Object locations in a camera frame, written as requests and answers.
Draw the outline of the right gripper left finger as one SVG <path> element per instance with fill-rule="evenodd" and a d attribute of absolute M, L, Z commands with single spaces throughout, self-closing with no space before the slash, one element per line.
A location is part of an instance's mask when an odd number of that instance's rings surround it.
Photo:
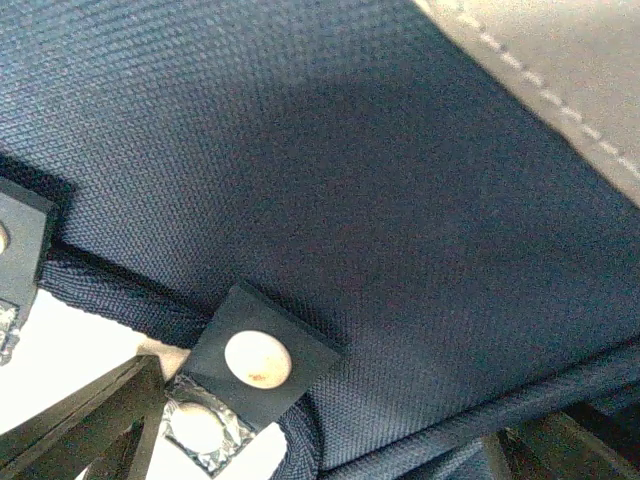
<path fill-rule="evenodd" d="M 163 409 L 155 355 L 137 355 L 1 435 L 3 479 L 144 479 Z"/>

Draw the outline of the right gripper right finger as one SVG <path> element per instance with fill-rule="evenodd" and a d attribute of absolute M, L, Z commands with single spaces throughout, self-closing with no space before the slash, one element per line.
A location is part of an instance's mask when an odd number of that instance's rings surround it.
<path fill-rule="evenodd" d="M 493 479 L 637 479 L 639 404 L 581 402 L 483 443 Z"/>

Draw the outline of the navy blue backpack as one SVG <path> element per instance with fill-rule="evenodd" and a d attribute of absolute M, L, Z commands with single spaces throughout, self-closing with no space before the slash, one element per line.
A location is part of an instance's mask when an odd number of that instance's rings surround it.
<path fill-rule="evenodd" d="M 5 1 L 1 175 L 40 286 L 193 347 L 235 284 L 341 354 L 279 479 L 485 479 L 482 436 L 639 389 L 637 185 L 460 7 L 552 128 L 411 1 Z"/>

